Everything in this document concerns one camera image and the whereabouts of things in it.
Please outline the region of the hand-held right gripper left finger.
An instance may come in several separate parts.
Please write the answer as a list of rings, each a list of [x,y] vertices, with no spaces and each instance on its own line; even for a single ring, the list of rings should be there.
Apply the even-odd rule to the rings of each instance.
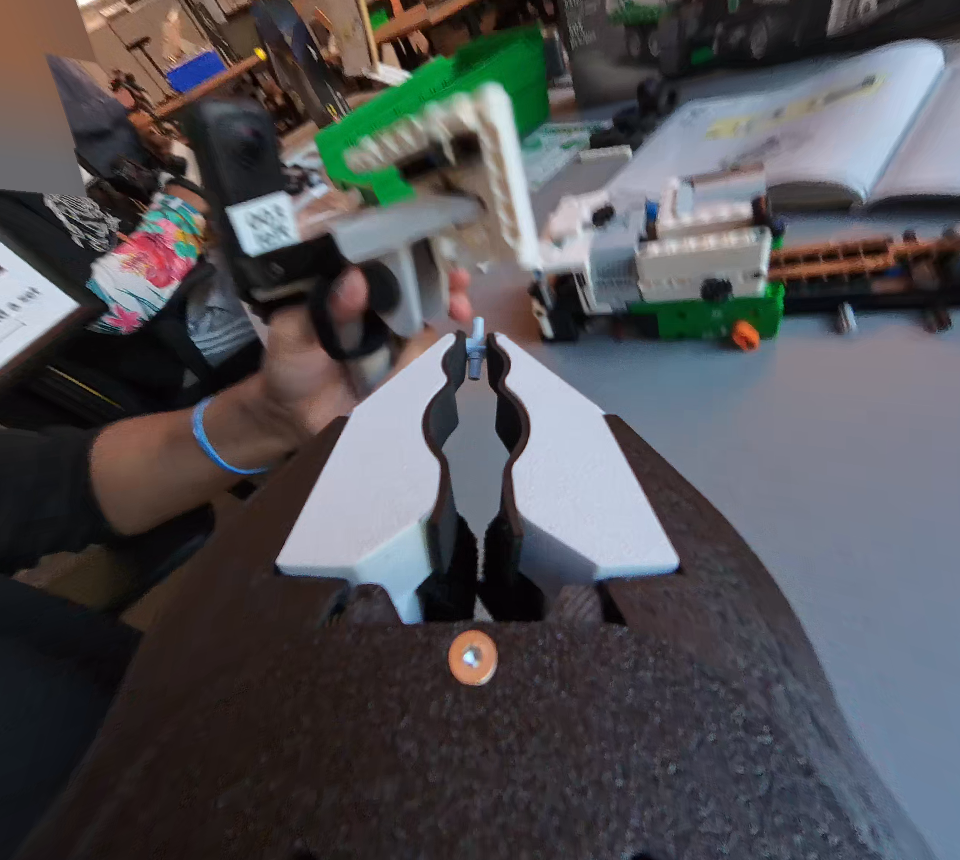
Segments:
[[[276,557],[290,577],[339,578],[377,585],[399,619],[424,618],[418,590],[442,566],[428,521],[441,493],[442,447],[458,417],[443,417],[434,446],[425,432],[438,395],[456,394],[467,372],[473,337],[439,338],[352,412],[294,527]]]

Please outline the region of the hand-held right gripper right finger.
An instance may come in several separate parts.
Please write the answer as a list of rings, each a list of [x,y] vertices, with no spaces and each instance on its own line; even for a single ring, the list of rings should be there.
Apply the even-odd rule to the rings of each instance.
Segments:
[[[486,374],[507,451],[480,580],[492,618],[538,621],[565,587],[676,573],[604,410],[503,334],[487,336]]]

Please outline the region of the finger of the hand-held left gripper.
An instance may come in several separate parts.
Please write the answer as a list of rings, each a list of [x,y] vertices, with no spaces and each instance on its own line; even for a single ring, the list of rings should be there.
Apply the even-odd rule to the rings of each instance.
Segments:
[[[395,336],[411,339],[447,314],[459,236],[484,217],[475,197],[431,194],[332,220],[328,231],[354,266],[379,262],[390,271],[399,298],[380,317]]]

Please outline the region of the white lego panel assembly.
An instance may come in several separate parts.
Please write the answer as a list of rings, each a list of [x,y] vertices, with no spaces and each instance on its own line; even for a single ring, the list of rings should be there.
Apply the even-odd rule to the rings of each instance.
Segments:
[[[429,102],[351,142],[342,160],[367,183],[395,171],[419,203],[465,205],[466,218],[439,234],[446,259],[544,270],[513,105],[499,83]]]

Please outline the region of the person's left forearm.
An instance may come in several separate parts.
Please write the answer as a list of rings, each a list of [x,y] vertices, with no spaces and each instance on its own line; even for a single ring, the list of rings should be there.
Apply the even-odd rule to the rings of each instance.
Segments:
[[[217,468],[191,434],[191,410],[128,418],[99,431],[1,434],[1,570],[144,534],[243,478]],[[306,436],[266,396],[261,375],[213,396],[207,436],[241,468],[273,466]]]

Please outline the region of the white and green lego panel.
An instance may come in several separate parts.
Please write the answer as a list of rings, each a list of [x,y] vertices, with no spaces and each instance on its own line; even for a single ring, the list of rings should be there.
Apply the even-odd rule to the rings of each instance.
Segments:
[[[510,97],[521,139],[544,124],[550,113],[543,31],[530,25],[497,31],[472,40],[452,57],[435,58],[406,81],[392,86],[316,136],[318,156],[328,180],[343,191],[359,191],[367,205],[389,206],[410,200],[413,188],[395,168],[357,173],[345,154],[367,136],[408,117],[433,101],[500,84]]]

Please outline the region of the white green lego truck model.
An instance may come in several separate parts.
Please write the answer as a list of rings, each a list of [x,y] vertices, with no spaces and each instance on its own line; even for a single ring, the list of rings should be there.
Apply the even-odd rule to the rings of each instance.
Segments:
[[[657,198],[566,195],[529,289],[539,334],[575,341],[596,319],[633,318],[649,338],[757,349],[785,315],[786,289],[770,277],[784,230],[760,163],[670,178]]]

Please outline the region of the black lego tires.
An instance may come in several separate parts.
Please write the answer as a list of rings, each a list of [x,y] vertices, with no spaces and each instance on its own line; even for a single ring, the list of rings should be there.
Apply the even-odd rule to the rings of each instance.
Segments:
[[[676,109],[677,89],[667,81],[649,77],[636,87],[635,101],[616,111],[610,125],[591,134],[589,149],[628,146],[637,151]]]

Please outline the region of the brown black lego chassis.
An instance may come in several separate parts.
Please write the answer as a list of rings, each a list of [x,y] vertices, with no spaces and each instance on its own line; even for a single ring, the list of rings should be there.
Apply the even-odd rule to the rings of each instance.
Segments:
[[[787,315],[831,318],[842,302],[856,313],[914,313],[931,334],[958,323],[959,231],[936,237],[908,229],[899,237],[784,246],[774,250],[770,283],[783,288]]]

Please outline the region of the person's left hand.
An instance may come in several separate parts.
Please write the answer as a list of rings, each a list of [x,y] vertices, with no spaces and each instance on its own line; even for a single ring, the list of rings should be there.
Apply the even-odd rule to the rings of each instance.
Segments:
[[[471,325],[473,308],[469,297],[471,274],[454,267],[449,274],[451,320]],[[354,346],[354,334],[362,332],[362,320],[368,301],[367,281],[355,267],[343,273],[332,287],[327,309],[343,345]],[[261,376],[266,396],[279,415],[302,436],[318,434],[331,420],[346,415],[376,389],[369,379],[371,371],[382,386],[396,373],[426,352],[439,339],[437,332],[425,327],[409,339],[399,353],[377,351],[386,356],[385,367],[343,363],[330,359],[320,345],[313,322],[302,307],[288,307],[273,315],[269,323],[265,364]]]

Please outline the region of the small blue bin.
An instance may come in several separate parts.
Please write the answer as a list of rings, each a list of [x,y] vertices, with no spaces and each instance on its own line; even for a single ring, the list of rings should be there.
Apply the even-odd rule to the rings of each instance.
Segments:
[[[216,50],[205,50],[177,61],[164,76],[171,89],[182,95],[210,82],[228,69],[228,64]]]

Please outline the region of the floral cloth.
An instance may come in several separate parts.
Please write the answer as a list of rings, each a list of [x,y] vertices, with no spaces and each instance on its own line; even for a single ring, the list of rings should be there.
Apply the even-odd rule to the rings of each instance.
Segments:
[[[87,288],[105,311],[90,333],[126,337],[171,303],[205,252],[208,221],[182,198],[159,194],[131,233],[96,259]]]

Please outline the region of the blue wristband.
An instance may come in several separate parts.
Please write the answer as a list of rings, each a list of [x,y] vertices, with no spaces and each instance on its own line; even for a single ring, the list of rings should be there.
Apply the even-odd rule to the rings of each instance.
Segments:
[[[213,401],[212,396],[205,397],[198,401],[192,410],[190,416],[191,434],[198,448],[220,470],[230,473],[238,478],[251,478],[263,475],[270,470],[270,466],[258,468],[241,468],[225,461],[214,446],[211,444],[205,425],[206,414],[210,404]]]

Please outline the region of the wooden table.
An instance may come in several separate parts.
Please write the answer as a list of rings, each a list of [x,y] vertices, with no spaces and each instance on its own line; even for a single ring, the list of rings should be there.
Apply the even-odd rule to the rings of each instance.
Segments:
[[[442,0],[432,5],[414,6],[403,10],[386,24],[379,26],[373,31],[374,47],[377,49],[384,44],[407,36],[413,32],[423,32],[434,26],[438,26],[455,17],[463,16],[469,21],[469,28],[472,31],[471,36],[479,36],[478,14],[476,9],[478,5],[486,0]],[[190,104],[201,98],[213,96],[227,88],[233,87],[244,77],[258,72],[267,63],[268,56],[262,50],[258,50],[255,55],[246,60],[228,68],[225,72],[217,74],[209,81],[198,85],[185,94],[164,101],[154,112],[147,114],[144,112],[133,113],[130,116],[131,122],[137,126],[143,126],[147,122],[166,122],[171,121],[175,114],[186,109]]]

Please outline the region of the open instruction booklet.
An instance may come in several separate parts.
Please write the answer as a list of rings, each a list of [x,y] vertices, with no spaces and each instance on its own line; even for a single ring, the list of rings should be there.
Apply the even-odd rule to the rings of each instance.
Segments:
[[[674,178],[762,167],[774,204],[873,209],[957,201],[958,43],[906,40],[690,98],[606,184],[658,198]]]

